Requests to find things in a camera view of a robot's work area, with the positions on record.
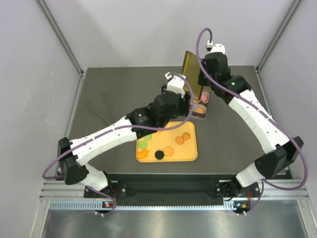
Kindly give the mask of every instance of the gray tabletop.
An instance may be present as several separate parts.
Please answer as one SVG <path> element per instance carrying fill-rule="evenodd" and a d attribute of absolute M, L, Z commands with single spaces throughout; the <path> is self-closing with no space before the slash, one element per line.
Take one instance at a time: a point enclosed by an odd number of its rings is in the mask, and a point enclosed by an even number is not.
<path fill-rule="evenodd" d="M 245 77 L 265 107 L 254 67 L 230 68 L 233 75 Z M 165 73 L 180 71 L 181 67 L 89 68 L 70 139 L 107 127 L 101 117 L 113 123 L 104 94 L 114 119 L 118 120 L 132 110 L 152 102 L 165 83 Z M 135 157 L 136 142 L 133 141 L 106 151 L 90 164 L 108 173 L 235 174 L 263 154 L 259 142 L 247 125 L 214 94 L 210 97 L 206 117 L 192 118 L 190 121 L 196 130 L 198 158 L 195 161 L 140 163 Z"/>

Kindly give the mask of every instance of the black disc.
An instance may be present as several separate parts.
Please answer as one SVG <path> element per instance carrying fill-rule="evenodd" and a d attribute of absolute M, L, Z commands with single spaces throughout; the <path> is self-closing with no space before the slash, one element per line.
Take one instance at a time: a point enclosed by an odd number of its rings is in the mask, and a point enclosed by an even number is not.
<path fill-rule="evenodd" d="M 164 152 L 161 150 L 158 150 L 155 152 L 155 158 L 157 158 L 158 160 L 161 160 L 164 158 Z"/>

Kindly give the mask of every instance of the wall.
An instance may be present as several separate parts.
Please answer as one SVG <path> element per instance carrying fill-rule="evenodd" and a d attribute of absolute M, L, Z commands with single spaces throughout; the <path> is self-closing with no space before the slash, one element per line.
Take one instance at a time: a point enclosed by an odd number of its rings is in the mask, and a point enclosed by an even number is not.
<path fill-rule="evenodd" d="M 304 0 L 261 74 L 275 118 L 304 140 L 309 165 L 307 188 L 317 210 L 317 1 Z M 298 159 L 295 173 L 303 176 Z"/>
<path fill-rule="evenodd" d="M 79 75 L 34 0 L 0 8 L 0 233 L 28 237 Z"/>
<path fill-rule="evenodd" d="M 46 0 L 83 68 L 181 65 L 205 27 L 230 65 L 257 65 L 292 1 Z"/>

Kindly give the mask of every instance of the metal corner post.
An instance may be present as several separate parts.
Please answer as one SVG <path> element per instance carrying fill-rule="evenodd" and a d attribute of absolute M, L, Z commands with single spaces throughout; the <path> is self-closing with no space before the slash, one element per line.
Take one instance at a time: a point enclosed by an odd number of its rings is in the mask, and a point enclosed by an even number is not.
<path fill-rule="evenodd" d="M 41 11 L 43 12 L 45 18 L 47 19 L 47 21 L 51 25 L 56 37 L 58 38 L 59 42 L 63 46 L 65 52 L 69 56 L 71 62 L 73 63 L 74 67 L 76 68 L 77 72 L 79 74 L 83 74 L 83 69 L 80 67 L 74 53 L 72 52 L 71 48 L 69 47 L 69 44 L 67 43 L 67 41 L 66 41 L 64 35 L 62 34 L 57 22 L 55 21 L 53 15 L 51 14 L 49 7 L 47 6 L 47 4 L 45 3 L 44 0 L 35 0 L 35 1 L 37 2 L 38 6 L 41 9 Z"/>
<path fill-rule="evenodd" d="M 288 26 L 290 20 L 292 19 L 292 17 L 294 16 L 294 13 L 296 12 L 296 10 L 298 9 L 298 7 L 300 6 L 300 4 L 303 2 L 303 0 L 294 0 L 291 7 L 289 8 L 284 20 L 282 21 L 281 25 L 279 26 L 276 34 L 274 35 L 272 41 L 270 42 L 266 52 L 264 53 L 264 55 L 262 56 L 259 65 L 256 67 L 256 69 L 258 71 L 261 71 L 261 69 L 263 68 L 263 66 L 265 65 L 268 57 L 270 56 L 270 54 L 272 53 L 273 49 L 275 48 L 277 42 L 279 41 L 280 37 L 282 36 L 284 30 L 286 29 L 286 27 Z"/>

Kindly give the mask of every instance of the yellow tray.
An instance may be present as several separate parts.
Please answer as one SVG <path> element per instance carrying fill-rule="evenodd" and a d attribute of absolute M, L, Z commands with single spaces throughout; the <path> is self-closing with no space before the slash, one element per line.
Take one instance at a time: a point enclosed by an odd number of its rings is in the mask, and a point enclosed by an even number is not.
<path fill-rule="evenodd" d="M 180 121 L 172 121 L 169 122 L 166 127 L 172 127 L 180 123 Z M 190 138 L 184 140 L 184 143 L 181 145 L 177 144 L 176 137 L 182 136 L 184 133 L 189 133 Z M 139 148 L 141 141 L 146 141 L 147 147 L 145 150 L 148 150 L 148 154 L 146 157 L 139 159 L 138 153 L 143 151 L 143 149 Z M 164 155 L 163 159 L 158 160 L 155 157 L 155 152 L 158 150 L 164 151 L 166 147 L 171 147 L 173 154 L 171 156 Z M 150 140 L 145 140 L 144 137 L 137 140 L 136 158 L 142 163 L 193 161 L 197 159 L 197 156 L 195 126 L 190 121 L 174 130 L 164 130 L 153 133 Z"/>

